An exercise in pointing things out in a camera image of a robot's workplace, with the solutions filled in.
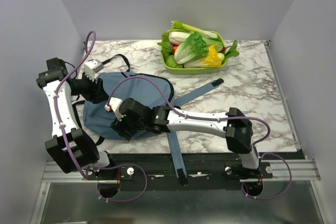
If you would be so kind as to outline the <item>blue student backpack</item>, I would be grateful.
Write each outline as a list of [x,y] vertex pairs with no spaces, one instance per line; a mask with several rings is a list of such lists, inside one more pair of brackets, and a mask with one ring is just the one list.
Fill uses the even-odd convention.
[[[82,78],[70,79],[72,95],[84,98],[82,124],[99,135],[96,146],[104,140],[136,140],[147,138],[163,131],[159,128],[164,115],[173,105],[184,105],[217,88],[224,81],[219,78],[190,93],[175,98],[173,85],[166,78],[150,74],[125,72],[105,72],[98,78],[90,78],[88,74],[95,74],[108,61],[95,62],[92,69],[85,70]],[[114,113],[105,111],[105,104],[109,101],[109,94],[121,99],[123,106],[119,108],[124,116],[121,121]]]

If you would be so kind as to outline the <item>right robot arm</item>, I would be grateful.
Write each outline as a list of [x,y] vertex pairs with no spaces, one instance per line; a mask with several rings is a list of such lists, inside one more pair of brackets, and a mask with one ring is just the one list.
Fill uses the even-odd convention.
[[260,172],[258,155],[251,143],[252,123],[237,108],[230,108],[227,113],[207,114],[161,105],[151,109],[132,98],[111,98],[104,109],[115,115],[110,126],[126,140],[140,130],[154,134],[207,133],[225,138],[228,149],[239,155],[241,171],[246,177],[255,177]]

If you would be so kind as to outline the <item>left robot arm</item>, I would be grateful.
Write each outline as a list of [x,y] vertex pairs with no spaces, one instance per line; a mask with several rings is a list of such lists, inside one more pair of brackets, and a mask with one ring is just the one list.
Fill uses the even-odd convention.
[[112,179],[117,171],[113,160],[98,151],[82,129],[71,100],[73,95],[80,95],[94,104],[106,102],[103,80],[92,80],[86,74],[80,79],[67,78],[65,61],[59,58],[49,59],[46,64],[48,70],[40,73],[36,82],[48,99],[53,122],[51,139],[45,142],[48,154],[66,174],[93,167],[104,179]]

